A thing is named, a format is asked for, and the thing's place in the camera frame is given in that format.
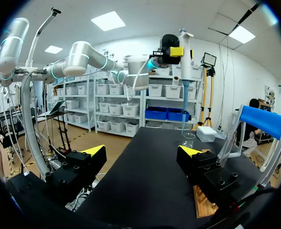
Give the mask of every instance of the cable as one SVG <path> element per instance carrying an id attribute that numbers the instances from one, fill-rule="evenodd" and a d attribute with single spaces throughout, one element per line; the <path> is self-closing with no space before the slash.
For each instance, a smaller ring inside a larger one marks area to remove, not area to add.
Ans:
<path id="1" fill-rule="evenodd" d="M 6 114 L 6 111 L 5 111 L 5 106 L 4 106 L 4 103 L 3 103 L 3 94 L 2 94 L 2 91 L 1 91 L 1 103 L 2 103 L 2 108 L 3 108 L 3 113 L 4 113 L 4 116 L 5 116 L 5 121 L 6 121 L 7 129 L 8 129 L 8 131 L 9 131 L 9 124 L 8 124 L 8 120 L 7 120 L 7 114 Z M 27 170 L 27 172 L 29 172 L 28 169 L 26 168 L 24 162 L 23 162 L 22 157 L 19 155 L 19 153 L 17 153 L 16 149 L 14 148 L 14 143 L 13 143 L 13 140 L 12 140 L 12 137 L 11 137 L 10 132 L 9 132 L 9 138 L 10 138 L 11 144 L 12 144 L 12 146 L 13 146 L 12 148 L 13 148 L 14 152 L 16 153 L 17 157 L 19 158 L 19 160 L 21 161 L 21 164 L 22 164 L 23 167 Z"/>
<path id="2" fill-rule="evenodd" d="M 235 103 L 235 66 L 234 66 L 234 58 L 232 56 L 232 50 L 230 50 L 230 54 L 231 54 L 233 80 L 234 80 L 234 95 L 233 95 L 233 99 L 232 99 L 232 110 L 233 110 L 234 109 L 234 103 Z"/>

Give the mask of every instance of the blue plastic bin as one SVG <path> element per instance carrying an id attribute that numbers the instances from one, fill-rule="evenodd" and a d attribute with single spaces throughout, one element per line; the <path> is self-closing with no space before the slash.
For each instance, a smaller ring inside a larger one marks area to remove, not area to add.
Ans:
<path id="1" fill-rule="evenodd" d="M 150 106 L 146 109 L 145 117 L 152 118 L 152 119 L 166 120 L 167 108 Z"/>
<path id="2" fill-rule="evenodd" d="M 167 108 L 167 119 L 171 121 L 183 121 L 183 109 L 178 108 Z M 185 122 L 189 120 L 189 113 L 186 111 L 186 119 Z"/>

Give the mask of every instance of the white tube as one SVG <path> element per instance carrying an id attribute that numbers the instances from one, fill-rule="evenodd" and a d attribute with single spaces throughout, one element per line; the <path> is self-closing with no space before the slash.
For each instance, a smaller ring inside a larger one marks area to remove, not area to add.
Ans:
<path id="1" fill-rule="evenodd" d="M 186 32 L 184 29 L 181 29 L 181 35 L 179 37 L 181 46 L 184 48 L 184 55 L 181 56 L 181 79 L 190 80 L 191 77 L 191 54 L 190 54 L 190 44 L 189 38 L 193 37 L 191 33 Z"/>
<path id="2" fill-rule="evenodd" d="M 27 77 L 25 77 L 22 81 L 22 115 L 23 120 L 25 124 L 25 133 L 27 135 L 27 139 L 29 141 L 29 147 L 31 150 L 31 153 L 33 155 L 33 158 L 36 162 L 37 167 L 39 168 L 39 171 L 45 179 L 46 172 L 49 172 L 49 169 L 46 165 L 46 162 L 41 154 L 40 147 L 36 140 L 35 131 L 32 124 L 32 116 L 31 116 L 31 110 L 30 110 L 30 75 L 33 72 L 29 73 Z"/>
<path id="3" fill-rule="evenodd" d="M 172 79 L 172 85 L 178 86 L 179 78 L 177 76 L 174 76 Z"/>

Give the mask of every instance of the black tabletop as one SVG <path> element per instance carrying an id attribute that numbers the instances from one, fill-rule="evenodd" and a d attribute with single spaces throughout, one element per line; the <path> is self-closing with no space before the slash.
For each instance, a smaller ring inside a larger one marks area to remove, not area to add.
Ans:
<path id="1" fill-rule="evenodd" d="M 77 213 L 126 227 L 190 229 L 208 222 L 210 217 L 197 219 L 193 188 L 176 162 L 182 141 L 178 130 L 140 128 Z M 223 144 L 218 138 L 202 143 L 196 137 L 193 148 L 219 152 Z M 226 166 L 253 180 L 252 185 L 260 175 L 245 156 L 228 159 Z"/>

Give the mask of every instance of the floor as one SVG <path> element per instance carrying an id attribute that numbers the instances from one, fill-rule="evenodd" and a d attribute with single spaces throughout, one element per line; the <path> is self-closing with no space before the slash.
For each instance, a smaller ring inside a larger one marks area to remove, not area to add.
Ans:
<path id="1" fill-rule="evenodd" d="M 62 141 L 61 137 L 59 135 L 58 128 L 58 121 L 51 119 L 48 120 L 48 132 L 49 136 L 51 138 L 52 144 L 55 147 L 61 146 Z M 66 125 L 66 128 L 68 130 L 68 138 L 71 141 L 71 148 L 72 150 L 85 150 L 91 147 L 99 146 L 99 145 L 105 145 L 106 146 L 106 155 L 107 155 L 107 162 L 102 167 L 100 173 L 106 173 L 110 167 L 114 164 L 114 162 L 117 160 L 117 158 L 120 156 L 120 154 L 123 152 L 123 150 L 126 148 L 126 146 L 129 144 L 132 138 L 119 136 L 119 135 L 112 135 L 107 133 L 95 133 L 94 130 L 92 130 L 91 133 L 88 132 L 88 130 L 76 127 L 74 125 Z M 39 123 L 39 129 L 41 133 L 44 134 L 44 136 L 47 135 L 47 128 L 45 127 L 45 122 Z M 19 144 L 22 149 L 24 149 L 24 162 L 27 165 L 27 169 L 37 176 L 39 176 L 39 171 L 36 167 L 36 164 L 34 163 L 34 160 L 32 158 L 32 155 L 30 152 L 26 150 L 25 147 L 25 138 L 22 136 L 19 138 Z M 48 151 L 48 142 L 45 141 L 43 138 L 41 139 L 41 143 L 43 144 L 43 147 L 45 151 Z M 270 147 L 272 143 L 259 145 L 258 149 L 265 155 L 268 154 Z M 17 157 L 17 155 L 13 156 L 14 164 L 11 160 L 9 160 L 8 152 L 7 150 L 4 150 L 1 147 L 0 149 L 2 152 L 2 158 L 3 158 L 3 167 L 4 167 L 4 173 L 6 177 L 13 177 L 20 173 L 21 164 Z M 263 164 L 263 158 L 256 152 L 253 151 L 251 153 L 250 158 L 252 161 L 258 166 L 261 167 Z M 281 183 L 281 169 L 279 173 L 277 174 L 274 172 L 272 178 L 270 179 L 271 185 L 273 187 L 278 187 Z"/>

